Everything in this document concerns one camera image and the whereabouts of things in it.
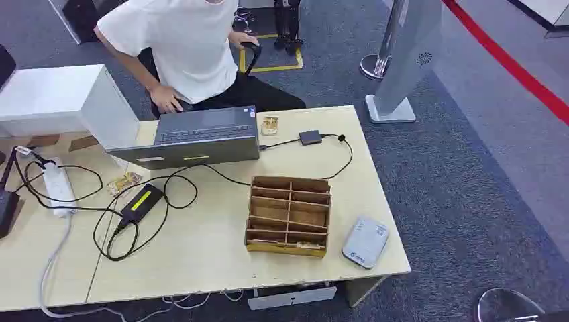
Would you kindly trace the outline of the person's right hand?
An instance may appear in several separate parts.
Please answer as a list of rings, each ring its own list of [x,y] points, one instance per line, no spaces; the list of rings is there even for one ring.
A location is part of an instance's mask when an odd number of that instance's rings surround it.
[[[150,89],[150,97],[160,114],[183,111],[182,105],[177,99],[176,91],[172,87],[156,85]]]

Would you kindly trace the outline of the person's left hand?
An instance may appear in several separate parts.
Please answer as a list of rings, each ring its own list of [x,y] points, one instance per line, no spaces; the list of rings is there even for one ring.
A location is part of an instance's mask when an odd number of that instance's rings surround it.
[[[242,44],[244,42],[251,42],[255,45],[259,45],[258,39],[244,32],[231,31],[228,36],[228,40],[239,50],[243,50]]]

